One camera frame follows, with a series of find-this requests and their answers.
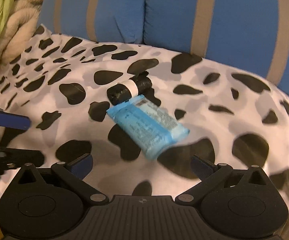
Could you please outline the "blue tissue pack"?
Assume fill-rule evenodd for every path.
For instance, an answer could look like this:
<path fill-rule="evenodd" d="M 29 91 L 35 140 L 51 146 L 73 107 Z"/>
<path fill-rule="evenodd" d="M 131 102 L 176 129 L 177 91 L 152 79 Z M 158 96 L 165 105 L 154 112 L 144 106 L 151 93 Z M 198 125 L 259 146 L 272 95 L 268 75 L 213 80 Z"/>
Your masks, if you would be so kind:
<path fill-rule="evenodd" d="M 190 130 L 143 95 L 107 110 L 108 116 L 130 136 L 149 160 L 185 139 Z"/>

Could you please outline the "beige knitted blanket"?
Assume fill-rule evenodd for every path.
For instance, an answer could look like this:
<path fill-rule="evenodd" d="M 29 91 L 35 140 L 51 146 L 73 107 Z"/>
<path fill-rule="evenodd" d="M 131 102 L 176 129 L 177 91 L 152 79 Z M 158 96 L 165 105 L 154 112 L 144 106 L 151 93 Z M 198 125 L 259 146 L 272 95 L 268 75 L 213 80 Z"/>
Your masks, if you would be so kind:
<path fill-rule="evenodd" d="M 43 0 L 14 0 L 0 35 L 0 70 L 21 54 L 36 30 Z"/>

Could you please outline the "blue striped cushion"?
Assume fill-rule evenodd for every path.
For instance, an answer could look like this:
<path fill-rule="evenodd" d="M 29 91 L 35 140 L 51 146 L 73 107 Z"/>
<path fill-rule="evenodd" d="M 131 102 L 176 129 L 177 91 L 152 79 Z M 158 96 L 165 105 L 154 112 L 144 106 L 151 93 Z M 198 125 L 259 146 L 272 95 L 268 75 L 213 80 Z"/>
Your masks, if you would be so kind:
<path fill-rule="evenodd" d="M 146 0 L 144 42 L 266 78 L 289 95 L 289 0 Z"/>
<path fill-rule="evenodd" d="M 145 0 L 44 0 L 38 24 L 95 42 L 141 44 Z"/>

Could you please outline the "black roll with white band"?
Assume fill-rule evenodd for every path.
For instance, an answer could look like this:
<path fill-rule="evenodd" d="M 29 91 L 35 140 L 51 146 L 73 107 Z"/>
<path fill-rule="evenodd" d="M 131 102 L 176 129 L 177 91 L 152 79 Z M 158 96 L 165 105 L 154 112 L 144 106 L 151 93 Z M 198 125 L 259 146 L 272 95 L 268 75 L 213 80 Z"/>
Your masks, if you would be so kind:
<path fill-rule="evenodd" d="M 118 105 L 149 91 L 152 87 L 152 81 L 148 74 L 147 71 L 141 72 L 108 88 L 106 94 L 111 104 Z"/>

